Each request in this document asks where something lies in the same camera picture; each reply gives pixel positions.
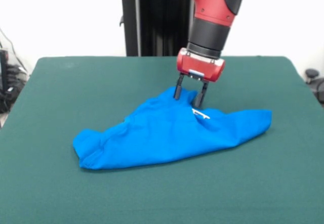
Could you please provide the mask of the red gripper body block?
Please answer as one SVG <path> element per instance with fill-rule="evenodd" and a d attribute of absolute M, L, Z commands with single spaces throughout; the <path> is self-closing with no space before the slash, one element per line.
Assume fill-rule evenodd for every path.
<path fill-rule="evenodd" d="M 177 69 L 185 75 L 201 80 L 216 82 L 225 67 L 225 60 L 196 55 L 187 48 L 181 48 L 177 56 Z"/>

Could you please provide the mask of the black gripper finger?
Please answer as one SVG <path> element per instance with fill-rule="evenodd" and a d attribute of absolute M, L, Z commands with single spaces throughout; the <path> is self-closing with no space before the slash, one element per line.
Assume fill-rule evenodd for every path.
<path fill-rule="evenodd" d="M 200 93 L 196 96 L 196 98 L 193 102 L 193 106 L 195 108 L 200 108 L 202 106 L 207 89 L 208 89 L 208 85 L 209 85 L 209 82 L 204 80 L 202 89 L 201 89 Z"/>
<path fill-rule="evenodd" d="M 176 84 L 175 92 L 174 92 L 174 96 L 173 96 L 175 100 L 180 99 L 181 91 L 182 91 L 182 82 L 183 82 L 184 76 L 185 76 L 184 73 L 179 74 L 179 78 L 177 80 L 177 84 Z"/>

